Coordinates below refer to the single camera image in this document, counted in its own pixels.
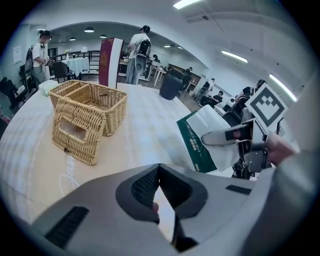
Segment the light blue tablecloth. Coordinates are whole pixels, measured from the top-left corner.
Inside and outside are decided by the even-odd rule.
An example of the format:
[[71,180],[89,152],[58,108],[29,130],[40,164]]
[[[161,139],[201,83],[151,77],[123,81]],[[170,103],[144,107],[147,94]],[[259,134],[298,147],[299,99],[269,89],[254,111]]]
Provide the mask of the light blue tablecloth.
[[63,63],[67,64],[69,69],[73,71],[75,76],[79,76],[79,74],[82,72],[82,70],[89,70],[89,59],[88,57],[82,58],[70,58],[70,59],[64,59],[62,60]]

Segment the table lamp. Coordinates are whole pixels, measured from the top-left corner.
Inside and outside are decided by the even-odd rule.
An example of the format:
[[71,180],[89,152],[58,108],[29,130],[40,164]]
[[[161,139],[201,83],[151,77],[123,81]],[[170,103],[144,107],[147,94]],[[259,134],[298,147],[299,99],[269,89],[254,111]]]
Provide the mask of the table lamp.
[[82,47],[81,52],[83,53],[83,58],[85,57],[85,53],[88,52],[88,47]]

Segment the round table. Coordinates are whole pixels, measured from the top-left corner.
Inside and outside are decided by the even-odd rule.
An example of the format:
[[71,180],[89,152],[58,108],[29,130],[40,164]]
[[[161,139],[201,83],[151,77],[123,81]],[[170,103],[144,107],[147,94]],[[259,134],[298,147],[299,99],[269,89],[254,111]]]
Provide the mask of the round table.
[[32,223],[81,184],[139,166],[164,163],[194,170],[177,125],[190,113],[184,104],[153,88],[123,83],[117,88],[128,94],[126,117],[112,136],[102,137],[95,166],[53,144],[49,97],[38,91],[22,106],[0,141],[0,189],[12,213]]
[[73,71],[76,77],[79,76],[82,70],[90,70],[88,57],[69,58],[69,59],[62,60],[62,62],[67,64],[69,69]]

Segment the woven wicker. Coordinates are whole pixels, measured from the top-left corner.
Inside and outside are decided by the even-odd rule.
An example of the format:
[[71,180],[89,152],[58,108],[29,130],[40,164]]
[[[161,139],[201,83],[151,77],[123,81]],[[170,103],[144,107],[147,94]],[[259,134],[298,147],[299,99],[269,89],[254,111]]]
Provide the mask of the woven wicker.
[[[84,139],[63,130],[61,128],[63,119],[85,130]],[[98,161],[99,146],[105,126],[106,115],[103,110],[61,97],[55,109],[52,141],[76,159],[94,166]]]
[[128,95],[117,89],[104,85],[90,83],[67,94],[71,100],[96,107],[102,110],[106,117],[103,136],[111,136],[126,116]]
[[71,93],[72,91],[74,91],[82,86],[85,86],[87,84],[89,84],[89,82],[78,81],[78,80],[69,80],[69,81],[66,81],[66,82],[60,84],[56,88],[52,89],[49,92],[49,95],[50,95],[50,99],[51,99],[53,108],[56,109],[56,105],[58,103],[58,100],[61,97],[66,96],[67,94]]

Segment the black cylinder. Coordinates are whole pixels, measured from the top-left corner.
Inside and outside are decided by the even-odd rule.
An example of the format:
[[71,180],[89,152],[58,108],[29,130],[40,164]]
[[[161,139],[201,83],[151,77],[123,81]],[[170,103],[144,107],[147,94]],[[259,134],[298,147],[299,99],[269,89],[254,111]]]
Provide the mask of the black cylinder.
[[181,86],[182,80],[168,73],[165,75],[159,93],[163,98],[167,100],[173,100],[178,94]]

